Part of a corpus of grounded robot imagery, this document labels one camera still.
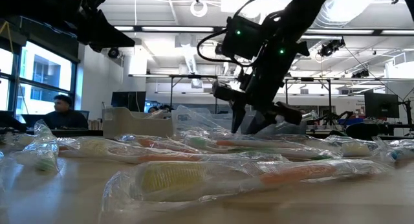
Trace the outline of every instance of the robotic arm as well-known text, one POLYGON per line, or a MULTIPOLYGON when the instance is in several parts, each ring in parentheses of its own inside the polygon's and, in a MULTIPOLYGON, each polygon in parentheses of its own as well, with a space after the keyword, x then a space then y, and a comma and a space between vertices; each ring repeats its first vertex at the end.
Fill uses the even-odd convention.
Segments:
POLYGON ((0 18, 21 16, 77 37, 100 52, 134 47, 135 42, 110 25, 98 6, 105 0, 0 0, 0 18))
MULTIPOLYGON (((239 75, 237 80, 241 83, 241 91, 234 91, 220 82, 213 85, 213 95, 229 101, 233 109, 232 133, 238 130, 244 119, 246 104, 252 105, 256 110, 246 134, 255 134, 275 123, 276 115, 283 115, 287 122, 293 124, 301 122, 299 111, 281 102, 275 104, 273 99, 278 89, 283 87, 283 79, 296 54, 309 55, 306 42, 297 42, 312 25, 324 2, 325 0, 293 0, 284 10, 268 15, 262 25, 239 17, 241 9, 233 18, 228 19, 227 28, 219 32, 226 32, 223 55, 231 58, 234 63, 238 63, 235 56, 248 60, 256 57, 250 65, 238 63, 242 67, 253 68, 252 74, 244 74, 242 71, 239 75)), ((218 34, 203 39, 198 47, 216 35, 218 34)))

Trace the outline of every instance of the metal frame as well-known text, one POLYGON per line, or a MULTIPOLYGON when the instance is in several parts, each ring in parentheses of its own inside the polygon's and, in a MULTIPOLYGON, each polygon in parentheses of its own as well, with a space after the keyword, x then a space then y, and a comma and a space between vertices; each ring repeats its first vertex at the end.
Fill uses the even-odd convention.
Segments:
MULTIPOLYGON (((72 63, 71 88, 70 88, 70 90, 61 89, 59 87, 54 87, 52 85, 43 84, 41 82, 35 82, 35 81, 32 81, 32 80, 28 80, 26 78, 20 78, 19 75, 20 75, 22 47, 19 47, 18 49, 19 50, 15 50, 15 51, 19 51, 20 54, 13 53, 12 74, 0 73, 1 78, 4 78, 4 79, 9 81, 7 110, 13 111, 14 116, 16 116, 17 97, 19 96, 18 92, 19 92, 20 84, 28 84, 28 85, 33 85, 33 86, 36 86, 36 87, 39 87, 39 88, 42 88, 42 89, 47 89, 49 91, 57 91, 57 92, 61 92, 61 93, 67 93, 69 95, 69 97, 71 97, 72 100, 73 100, 72 106, 71 106, 73 108, 74 103, 75 103, 76 77, 77 77, 78 64, 76 62, 72 61, 72 60, 69 60, 72 63)), ((49 50, 50 52, 52 52, 52 53, 54 53, 58 56, 61 56, 62 58, 65 58, 65 59, 68 60, 68 58, 60 55, 59 53, 56 53, 56 52, 54 52, 50 49, 46 49, 46 50, 49 50)))
MULTIPOLYGON (((220 78, 227 78, 227 79, 234 79, 237 78, 236 76, 220 76, 220 75, 201 75, 201 74, 181 74, 181 75, 175 75, 175 74, 145 74, 145 75, 136 75, 136 74, 130 74, 130 77, 159 77, 159 78, 171 78, 171 98, 170 98, 170 104, 172 106, 173 104, 173 87, 179 83, 178 81, 176 84, 173 83, 174 78, 214 78, 216 80, 220 78)), ((329 99, 329 113, 332 113, 332 88, 331 84, 335 81, 350 81, 350 82, 414 82, 414 79, 412 78, 313 78, 313 77, 286 77, 285 78, 285 96, 286 96, 286 104, 289 103, 289 87, 287 84, 289 84, 289 81, 293 81, 292 84, 295 84, 297 81, 301 81, 305 84, 313 84, 314 82, 318 82, 322 84, 322 81, 327 81, 328 87, 325 86, 325 84, 322 84, 327 90, 328 90, 328 99, 329 99)))
MULTIPOLYGON (((170 97, 169 97, 169 106, 173 107, 173 88, 175 87, 175 85, 177 85, 179 82, 181 82, 181 80, 183 78, 188 78, 188 79, 201 79, 201 78, 215 78, 218 81, 218 76, 217 75, 199 75, 199 74, 187 74, 187 75, 170 75, 169 76, 171 78, 171 90, 170 90, 170 97), (175 84, 174 84, 174 78, 180 78, 180 80, 178 80, 175 84)), ((218 100, 217 98, 215 98, 215 114, 217 114, 217 110, 218 108, 218 100)))

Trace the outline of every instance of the white wall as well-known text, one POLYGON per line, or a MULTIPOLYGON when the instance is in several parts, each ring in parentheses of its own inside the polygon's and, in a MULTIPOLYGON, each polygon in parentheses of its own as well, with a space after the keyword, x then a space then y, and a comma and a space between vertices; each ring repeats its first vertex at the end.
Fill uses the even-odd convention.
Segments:
POLYGON ((146 90, 145 78, 128 77, 127 69, 89 46, 79 46, 78 58, 81 63, 76 80, 75 109, 90 111, 90 120, 102 117, 102 103, 111 105, 112 92, 146 90))

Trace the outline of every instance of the chair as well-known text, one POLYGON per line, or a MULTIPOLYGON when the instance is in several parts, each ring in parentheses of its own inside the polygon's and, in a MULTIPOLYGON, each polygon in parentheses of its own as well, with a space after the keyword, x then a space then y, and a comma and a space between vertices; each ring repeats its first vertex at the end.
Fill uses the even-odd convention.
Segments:
POLYGON ((89 111, 79 111, 85 118, 86 120, 89 119, 89 111))

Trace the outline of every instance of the office equipment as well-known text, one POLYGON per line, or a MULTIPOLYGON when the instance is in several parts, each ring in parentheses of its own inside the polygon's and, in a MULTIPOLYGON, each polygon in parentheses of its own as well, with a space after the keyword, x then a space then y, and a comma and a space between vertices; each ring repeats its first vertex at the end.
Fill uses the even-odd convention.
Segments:
POLYGON ((145 108, 146 92, 113 92, 111 105, 126 107, 130 111, 143 112, 145 108))
POLYGON ((85 117, 86 120, 89 119, 89 111, 78 111, 78 112, 80 112, 85 117))
POLYGON ((397 95, 365 93, 364 97, 366 117, 400 118, 397 95))
POLYGON ((25 119, 26 126, 28 128, 33 128, 34 127, 34 124, 37 121, 44 119, 46 115, 22 114, 21 116, 25 119))

